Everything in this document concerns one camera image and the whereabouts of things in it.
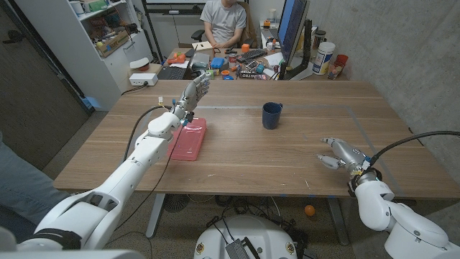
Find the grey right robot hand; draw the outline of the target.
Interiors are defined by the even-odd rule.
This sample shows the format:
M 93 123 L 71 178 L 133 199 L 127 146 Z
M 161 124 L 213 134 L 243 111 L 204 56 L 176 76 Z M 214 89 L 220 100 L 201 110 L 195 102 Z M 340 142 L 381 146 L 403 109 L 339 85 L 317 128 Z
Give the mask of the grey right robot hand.
M 331 147 L 336 158 L 317 154 L 317 158 L 327 168 L 337 170 L 345 168 L 351 175 L 361 175 L 370 167 L 370 157 L 365 155 L 360 149 L 354 147 L 342 139 L 327 137 L 322 138 L 321 142 Z

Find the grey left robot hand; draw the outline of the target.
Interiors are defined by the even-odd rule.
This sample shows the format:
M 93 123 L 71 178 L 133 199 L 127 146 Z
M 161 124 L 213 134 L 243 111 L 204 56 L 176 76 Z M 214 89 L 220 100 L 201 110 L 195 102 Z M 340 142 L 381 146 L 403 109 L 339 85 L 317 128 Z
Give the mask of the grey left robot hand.
M 170 111 L 181 122 L 193 120 L 192 111 L 197 107 L 198 102 L 208 93 L 210 79 L 206 74 L 193 79 L 184 89 L 174 108 Z

